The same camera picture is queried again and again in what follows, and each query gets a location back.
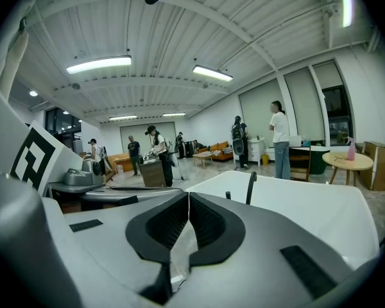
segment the trash can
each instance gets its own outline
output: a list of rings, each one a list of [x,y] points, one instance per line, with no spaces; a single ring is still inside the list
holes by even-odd
[[[262,165],[266,166],[268,164],[268,154],[262,154]]]

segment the cabinet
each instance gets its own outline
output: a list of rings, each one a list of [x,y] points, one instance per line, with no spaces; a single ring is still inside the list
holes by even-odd
[[[265,143],[264,138],[259,141],[248,141],[248,161],[257,162],[258,166],[261,167],[261,155],[264,154]],[[234,153],[234,160],[239,160],[239,156]]]

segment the coffee table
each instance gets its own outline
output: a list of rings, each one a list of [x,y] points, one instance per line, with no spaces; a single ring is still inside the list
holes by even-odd
[[[330,152],[322,155],[322,159],[334,166],[334,173],[330,180],[330,184],[334,182],[336,171],[338,169],[346,170],[346,184],[349,185],[350,171],[354,172],[354,186],[357,185],[357,171],[371,169],[373,166],[373,160],[362,154],[355,154],[355,160],[351,161],[347,159],[347,153],[342,152]]]
[[[212,154],[209,151],[204,151],[204,152],[199,153],[199,154],[194,154],[192,157],[194,159],[194,165],[195,165],[196,159],[202,161],[203,169],[205,169],[205,160],[211,160],[211,162],[212,162]]]

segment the man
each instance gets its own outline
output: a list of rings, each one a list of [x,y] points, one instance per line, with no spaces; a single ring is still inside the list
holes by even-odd
[[[100,163],[101,174],[105,175],[105,164],[101,158],[102,147],[98,146],[97,140],[94,138],[89,141],[89,144],[91,145],[91,159]]]
[[[178,132],[177,136],[177,144],[178,144],[178,152],[180,153],[180,159],[184,158],[184,140],[182,139],[183,133]]]
[[[137,164],[140,168],[140,144],[138,141],[134,140],[133,136],[129,136],[128,139],[130,140],[130,143],[128,144],[128,154],[130,154],[130,160],[134,170],[133,177],[135,177],[138,175]]]
[[[202,150],[203,148],[205,148],[205,146],[203,144],[200,144],[196,139],[194,140],[194,151],[195,151],[195,154],[198,153],[199,150]]]

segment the wooden chair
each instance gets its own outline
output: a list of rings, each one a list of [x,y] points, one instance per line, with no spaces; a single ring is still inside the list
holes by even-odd
[[[291,179],[308,182],[309,170],[311,168],[311,147],[309,146],[309,151],[301,151],[301,152],[305,152],[305,155],[291,156],[291,148],[289,148],[289,167],[291,172]],[[302,164],[305,164],[305,167],[291,167],[291,161],[293,162],[304,161],[304,163]]]

